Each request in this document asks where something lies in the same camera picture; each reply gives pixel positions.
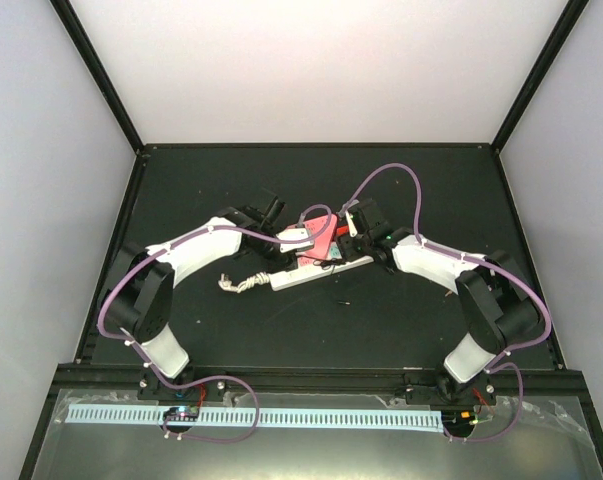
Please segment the white power strip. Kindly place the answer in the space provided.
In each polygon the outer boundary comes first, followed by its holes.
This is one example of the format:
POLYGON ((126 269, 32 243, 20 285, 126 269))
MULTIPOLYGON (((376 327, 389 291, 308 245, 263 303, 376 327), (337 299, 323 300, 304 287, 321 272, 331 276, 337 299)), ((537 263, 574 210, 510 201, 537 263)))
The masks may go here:
MULTIPOLYGON (((337 247, 336 242, 332 242, 328 257, 331 259, 341 258, 340 251, 337 247)), ((371 264, 373 259, 364 257, 355 261, 346 261, 344 266, 338 267, 333 273, 329 271, 322 271, 320 268, 305 266, 300 267, 297 262, 297 267, 291 270, 282 271, 271 274, 270 286, 273 291, 281 291, 287 288, 299 286, 304 283, 315 281, 321 278, 325 278, 331 275, 340 274, 355 268, 359 268, 368 264, 371 264)))

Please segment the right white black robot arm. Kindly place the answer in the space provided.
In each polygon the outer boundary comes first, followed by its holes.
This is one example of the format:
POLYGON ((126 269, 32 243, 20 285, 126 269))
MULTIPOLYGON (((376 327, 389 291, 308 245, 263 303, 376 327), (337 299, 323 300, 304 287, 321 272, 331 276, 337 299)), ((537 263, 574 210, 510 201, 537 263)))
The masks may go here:
POLYGON ((393 228, 372 199, 345 204, 338 216, 348 228, 337 238, 344 260, 368 256, 389 272, 429 280, 455 294, 466 334, 444 358, 435 379, 438 396, 460 402, 472 381, 540 324, 542 302, 519 277, 512 256, 471 254, 432 242, 414 228, 393 228))

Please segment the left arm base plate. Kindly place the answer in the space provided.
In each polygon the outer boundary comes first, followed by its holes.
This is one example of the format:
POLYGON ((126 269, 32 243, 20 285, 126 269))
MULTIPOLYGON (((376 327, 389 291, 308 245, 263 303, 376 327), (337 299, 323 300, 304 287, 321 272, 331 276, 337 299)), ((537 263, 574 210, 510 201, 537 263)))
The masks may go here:
POLYGON ((148 372, 140 379, 137 398, 166 406, 167 409, 161 414, 159 426, 169 432, 182 434, 188 432, 199 420, 204 403, 220 402, 227 387, 227 380, 217 379, 186 389, 173 389, 148 372))

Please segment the red cube plug adapter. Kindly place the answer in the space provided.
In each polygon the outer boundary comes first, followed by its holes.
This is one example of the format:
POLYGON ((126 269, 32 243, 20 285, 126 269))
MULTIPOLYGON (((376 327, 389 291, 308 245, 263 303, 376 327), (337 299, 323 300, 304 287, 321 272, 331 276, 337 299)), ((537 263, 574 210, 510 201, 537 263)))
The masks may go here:
POLYGON ((341 225, 336 228, 334 237, 338 239, 341 237, 352 237, 355 235, 356 230, 352 229, 349 225, 341 225))

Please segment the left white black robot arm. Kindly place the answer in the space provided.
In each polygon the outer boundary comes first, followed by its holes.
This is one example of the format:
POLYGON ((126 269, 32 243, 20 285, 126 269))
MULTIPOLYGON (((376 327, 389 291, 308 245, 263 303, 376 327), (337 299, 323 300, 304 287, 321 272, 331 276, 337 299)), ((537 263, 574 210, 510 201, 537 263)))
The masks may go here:
POLYGON ((174 293, 187 277, 225 257, 251 251, 273 266, 291 255, 268 239, 277 233, 285 202, 264 190, 247 205, 227 207, 202 226, 173 240, 120 249, 108 273, 97 317, 99 333, 128 341, 162 374, 160 386, 174 399, 188 397, 196 376, 169 325, 174 293))

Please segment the black plug with thin cable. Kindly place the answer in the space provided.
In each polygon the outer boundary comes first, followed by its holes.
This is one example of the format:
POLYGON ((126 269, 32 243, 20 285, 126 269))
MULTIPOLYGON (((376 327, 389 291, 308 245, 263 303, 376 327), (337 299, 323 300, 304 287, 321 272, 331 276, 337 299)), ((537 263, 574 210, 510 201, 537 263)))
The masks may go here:
POLYGON ((298 256, 297 262, 300 267, 311 266, 320 268, 322 271, 329 271, 330 273, 333 273, 338 267, 346 264, 346 261, 341 258, 316 258, 308 255, 298 256))

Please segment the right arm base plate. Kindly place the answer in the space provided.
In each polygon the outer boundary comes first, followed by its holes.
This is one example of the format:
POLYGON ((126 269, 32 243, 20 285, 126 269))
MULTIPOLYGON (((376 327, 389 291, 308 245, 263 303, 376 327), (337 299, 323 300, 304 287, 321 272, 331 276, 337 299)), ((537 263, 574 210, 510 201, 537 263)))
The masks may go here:
POLYGON ((481 401, 496 404, 491 381, 480 373, 465 383, 457 382, 443 367, 406 370, 403 373, 403 394, 410 403, 436 406, 474 406, 481 401))

